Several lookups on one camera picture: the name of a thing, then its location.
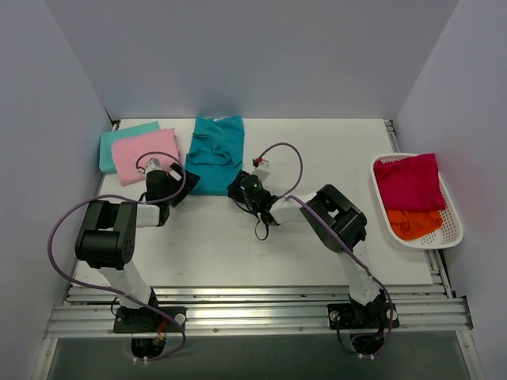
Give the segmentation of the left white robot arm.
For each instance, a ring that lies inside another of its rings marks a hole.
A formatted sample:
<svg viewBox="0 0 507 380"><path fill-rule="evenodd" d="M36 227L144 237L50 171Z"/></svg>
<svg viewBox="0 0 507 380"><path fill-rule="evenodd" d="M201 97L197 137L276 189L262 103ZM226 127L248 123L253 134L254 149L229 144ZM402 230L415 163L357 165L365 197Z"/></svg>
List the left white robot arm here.
<svg viewBox="0 0 507 380"><path fill-rule="evenodd" d="M200 182L200 176L173 163L163 169L153 158L144 172L146 191L136 202L94 200L86 210L75 242L75 255L98 270L116 290L120 306L133 310L131 321L142 332L160 321L158 301L133 261L136 231L166 224L176 207Z"/></svg>

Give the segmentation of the teal t-shirt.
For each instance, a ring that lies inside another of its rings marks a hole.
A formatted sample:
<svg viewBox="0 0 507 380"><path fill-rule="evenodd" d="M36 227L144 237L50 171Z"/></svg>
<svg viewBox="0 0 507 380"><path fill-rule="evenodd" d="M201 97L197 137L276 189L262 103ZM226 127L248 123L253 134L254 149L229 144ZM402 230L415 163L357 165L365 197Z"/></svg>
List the teal t-shirt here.
<svg viewBox="0 0 507 380"><path fill-rule="evenodd" d="M200 180L197 196L226 196L227 186L242 169L245 131L241 116L221 119L198 116L185 169Z"/></svg>

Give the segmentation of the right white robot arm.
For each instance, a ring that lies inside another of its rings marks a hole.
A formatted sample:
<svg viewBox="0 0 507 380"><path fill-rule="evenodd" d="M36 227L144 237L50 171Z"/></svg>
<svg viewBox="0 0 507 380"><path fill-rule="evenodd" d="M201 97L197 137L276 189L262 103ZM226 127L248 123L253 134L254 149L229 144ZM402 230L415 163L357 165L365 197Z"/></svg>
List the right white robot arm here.
<svg viewBox="0 0 507 380"><path fill-rule="evenodd" d="M246 206L266 227L307 222L318 239L336 253L349 284L353 320L368 327L380 317L376 302L387 296L369 268L366 247L367 218L332 184L305 196L275 196L256 174L241 171L227 186L227 196Z"/></svg>

